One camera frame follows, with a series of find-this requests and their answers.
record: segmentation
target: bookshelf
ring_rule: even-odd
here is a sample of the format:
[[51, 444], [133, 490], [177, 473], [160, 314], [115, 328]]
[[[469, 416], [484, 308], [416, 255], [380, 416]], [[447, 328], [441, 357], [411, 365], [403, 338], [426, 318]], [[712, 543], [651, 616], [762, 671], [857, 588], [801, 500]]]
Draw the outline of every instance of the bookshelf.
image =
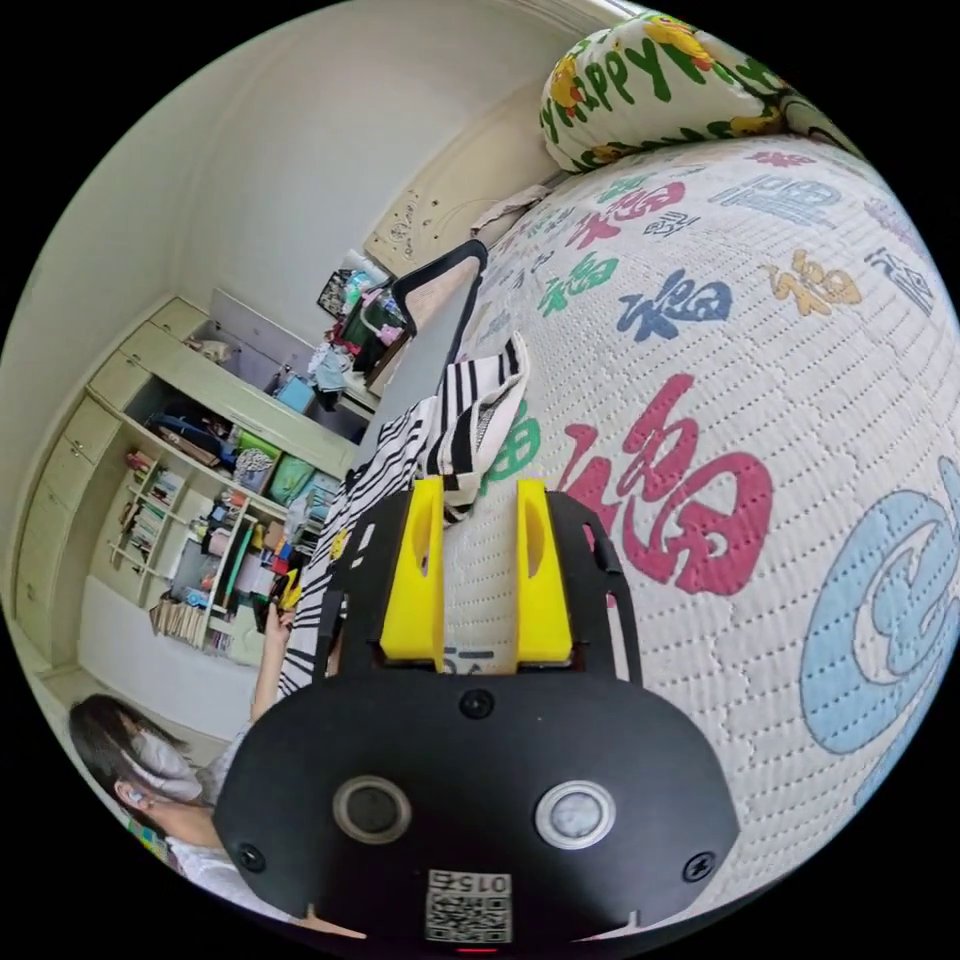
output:
[[126, 425], [123, 437], [128, 446], [114, 456], [125, 473], [91, 574], [144, 610], [155, 635], [255, 666], [263, 638], [241, 569], [252, 564], [262, 582], [272, 581], [273, 554], [264, 542], [282, 523], [282, 508], [139, 425]]

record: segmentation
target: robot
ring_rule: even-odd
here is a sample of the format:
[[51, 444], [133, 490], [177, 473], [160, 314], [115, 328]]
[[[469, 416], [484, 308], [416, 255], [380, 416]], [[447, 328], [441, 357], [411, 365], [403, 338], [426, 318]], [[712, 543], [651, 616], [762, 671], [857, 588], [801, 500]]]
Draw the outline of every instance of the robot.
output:
[[228, 855], [293, 916], [438, 955], [684, 910], [739, 825], [707, 739], [643, 687], [599, 519], [519, 481], [512, 675], [443, 673], [442, 533], [439, 477], [360, 518], [321, 611], [317, 659], [339, 645], [339, 670], [248, 733], [214, 814]]

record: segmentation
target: mattress cover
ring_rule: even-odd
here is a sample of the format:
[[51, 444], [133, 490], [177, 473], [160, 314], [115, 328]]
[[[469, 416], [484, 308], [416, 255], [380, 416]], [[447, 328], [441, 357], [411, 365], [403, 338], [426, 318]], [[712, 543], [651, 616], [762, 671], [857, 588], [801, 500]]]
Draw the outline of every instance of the mattress cover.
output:
[[445, 535], [447, 668], [510, 663], [515, 480], [593, 508], [645, 686], [709, 738], [741, 821], [702, 913], [822, 847], [947, 669], [960, 326], [877, 172], [780, 135], [560, 186], [491, 251], [462, 358], [516, 333], [523, 403]]

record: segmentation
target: yellow duck print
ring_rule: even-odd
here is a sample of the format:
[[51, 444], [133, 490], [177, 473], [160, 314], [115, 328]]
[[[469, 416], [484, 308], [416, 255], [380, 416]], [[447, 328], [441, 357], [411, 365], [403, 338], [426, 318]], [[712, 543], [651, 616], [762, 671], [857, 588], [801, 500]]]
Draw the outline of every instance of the yellow duck print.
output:
[[694, 66], [699, 67], [704, 72], [713, 67], [713, 57], [694, 37], [693, 27], [682, 20], [668, 17], [666, 14], [659, 14], [648, 20], [643, 29], [655, 43], [676, 47], [681, 53], [685, 53], [693, 61]]
[[610, 143], [604, 143], [599, 147], [594, 147], [591, 152], [600, 163], [615, 163], [627, 155], [625, 150], [622, 150], [620, 147], [615, 147]]
[[577, 61], [567, 54], [554, 68], [550, 78], [550, 96], [557, 106], [572, 117], [577, 112], [577, 104], [583, 101], [583, 94], [574, 82], [577, 79]]
[[730, 132], [738, 137], [762, 136], [769, 133], [779, 133], [783, 128], [783, 117], [779, 110], [774, 110], [769, 117], [734, 117], [730, 121]]

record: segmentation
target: green letter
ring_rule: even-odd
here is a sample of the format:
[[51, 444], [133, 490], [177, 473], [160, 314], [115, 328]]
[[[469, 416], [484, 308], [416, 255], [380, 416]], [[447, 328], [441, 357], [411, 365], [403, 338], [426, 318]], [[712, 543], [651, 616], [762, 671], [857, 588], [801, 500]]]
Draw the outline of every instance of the green letter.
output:
[[[666, 78], [663, 75], [663, 70], [660, 67], [660, 61], [657, 59], [657, 45], [649, 37], [644, 37], [641, 46], [643, 47], [643, 53], [637, 53], [636, 50], [631, 50], [630, 47], [625, 47], [623, 52], [634, 66], [639, 67], [644, 73], [650, 75], [650, 79], [653, 80], [653, 95], [662, 103], [669, 103], [672, 95]], [[610, 77], [616, 84], [617, 80], [616, 77], [613, 76], [612, 70], [610, 71]]]
[[703, 75], [703, 71], [697, 69], [693, 65], [693, 58], [684, 53], [682, 50], [678, 50], [672, 44], [670, 46], [663, 47], [663, 52], [686, 74], [689, 79], [694, 83], [699, 83], [701, 86], [707, 82], [706, 77]]
[[583, 72], [590, 81], [590, 85], [593, 87], [593, 92], [597, 95], [597, 99], [608, 110], [612, 110], [613, 107], [610, 106], [610, 101], [607, 100], [607, 75], [603, 72], [603, 67], [601, 67], [599, 63], [588, 63], [586, 67], [584, 67]]
[[587, 90], [587, 85], [583, 82], [583, 79], [581, 77], [574, 77], [573, 85], [583, 94], [583, 100], [577, 104], [577, 109], [579, 110], [581, 106], [583, 106], [593, 113], [593, 111], [596, 110], [600, 104], [598, 104], [597, 101], [590, 96], [590, 93]]
[[540, 126], [546, 132], [552, 143], [560, 142], [560, 134], [557, 133], [557, 123], [553, 119], [553, 100], [547, 100], [546, 106], [540, 111]]
[[632, 106], [636, 101], [627, 93], [627, 65], [623, 62], [623, 58], [615, 50], [608, 50], [607, 55], [603, 59], [607, 65], [607, 73], [610, 74], [610, 79], [613, 81], [617, 93]]
[[741, 77], [745, 77], [747, 80], [755, 80], [757, 83], [766, 87], [768, 90], [779, 90], [775, 83], [771, 83], [767, 77], [773, 77], [775, 74], [765, 67], [759, 60], [754, 60], [753, 57], [747, 57], [743, 62], [743, 65], [737, 67], [737, 73]]

